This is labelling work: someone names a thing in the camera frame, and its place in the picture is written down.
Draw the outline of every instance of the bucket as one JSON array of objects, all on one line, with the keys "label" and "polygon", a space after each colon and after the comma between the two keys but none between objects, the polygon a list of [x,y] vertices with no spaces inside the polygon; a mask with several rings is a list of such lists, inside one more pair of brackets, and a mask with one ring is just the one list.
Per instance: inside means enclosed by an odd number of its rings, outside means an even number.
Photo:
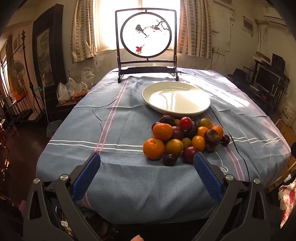
[{"label": "bucket", "polygon": [[286,102],[281,112],[281,119],[288,125],[291,126],[296,117],[296,106],[290,101]]},{"label": "bucket", "polygon": [[62,122],[63,122],[62,120],[56,120],[56,121],[50,122],[49,125],[47,126],[46,136],[49,138],[52,138],[52,136],[57,131],[59,126],[62,124]]}]

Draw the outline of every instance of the wall outlet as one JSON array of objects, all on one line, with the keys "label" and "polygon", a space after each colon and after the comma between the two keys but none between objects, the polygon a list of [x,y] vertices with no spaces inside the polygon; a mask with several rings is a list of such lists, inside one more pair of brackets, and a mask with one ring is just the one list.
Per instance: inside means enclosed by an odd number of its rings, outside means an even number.
[{"label": "wall outlet", "polygon": [[213,48],[213,53],[217,53],[217,54],[225,55],[225,49],[214,47],[214,48]]}]

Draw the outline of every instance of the floor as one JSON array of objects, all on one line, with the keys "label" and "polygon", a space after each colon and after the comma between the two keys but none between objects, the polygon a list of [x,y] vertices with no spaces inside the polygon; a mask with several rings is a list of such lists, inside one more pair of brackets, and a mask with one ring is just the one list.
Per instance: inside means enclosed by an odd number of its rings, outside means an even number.
[{"label": "floor", "polygon": [[46,137],[47,124],[22,123],[16,132],[8,132],[6,146],[9,149],[8,161],[11,175],[7,173],[0,181],[3,193],[19,205],[27,199],[31,184],[36,175],[36,165],[49,139]]}]

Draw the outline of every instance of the plate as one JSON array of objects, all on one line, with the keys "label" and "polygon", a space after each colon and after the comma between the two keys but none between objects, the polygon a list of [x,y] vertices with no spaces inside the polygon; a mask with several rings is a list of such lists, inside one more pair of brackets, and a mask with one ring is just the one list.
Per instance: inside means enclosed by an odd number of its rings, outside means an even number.
[{"label": "plate", "polygon": [[203,90],[177,81],[164,81],[147,86],[143,100],[154,110],[173,116],[194,116],[206,111],[210,97]]}]

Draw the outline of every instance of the round decorative frame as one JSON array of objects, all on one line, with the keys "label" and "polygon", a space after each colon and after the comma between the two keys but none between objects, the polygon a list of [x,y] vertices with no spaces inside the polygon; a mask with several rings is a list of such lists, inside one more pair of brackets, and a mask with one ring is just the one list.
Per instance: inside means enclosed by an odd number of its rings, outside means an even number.
[{"label": "round decorative frame", "polygon": [[[161,20],[164,21],[164,23],[167,25],[167,28],[169,30],[169,33],[170,33],[170,39],[168,41],[168,44],[167,46],[164,48],[164,50],[162,50],[161,52],[159,52],[158,54],[155,54],[155,55],[152,55],[152,56],[142,56],[142,55],[138,55],[138,54],[135,54],[134,52],[132,52],[127,46],[126,44],[124,43],[123,41],[123,29],[124,29],[124,26],[126,25],[126,23],[132,19],[133,17],[137,16],[137,15],[141,15],[141,14],[150,14],[150,15],[154,15],[158,18],[160,18]],[[125,48],[126,51],[128,51],[130,54],[136,56],[136,57],[139,57],[139,58],[146,58],[146,59],[149,59],[149,58],[154,58],[154,57],[157,57],[161,54],[163,54],[167,49],[168,47],[170,46],[170,43],[172,42],[172,30],[170,28],[170,25],[168,24],[168,22],[163,18],[161,17],[160,15],[156,14],[156,13],[153,13],[153,12],[138,12],[132,16],[130,16],[128,19],[126,19],[126,21],[123,23],[122,27],[121,27],[121,30],[120,30],[120,40],[121,40],[121,43],[123,45],[123,47]]]}]

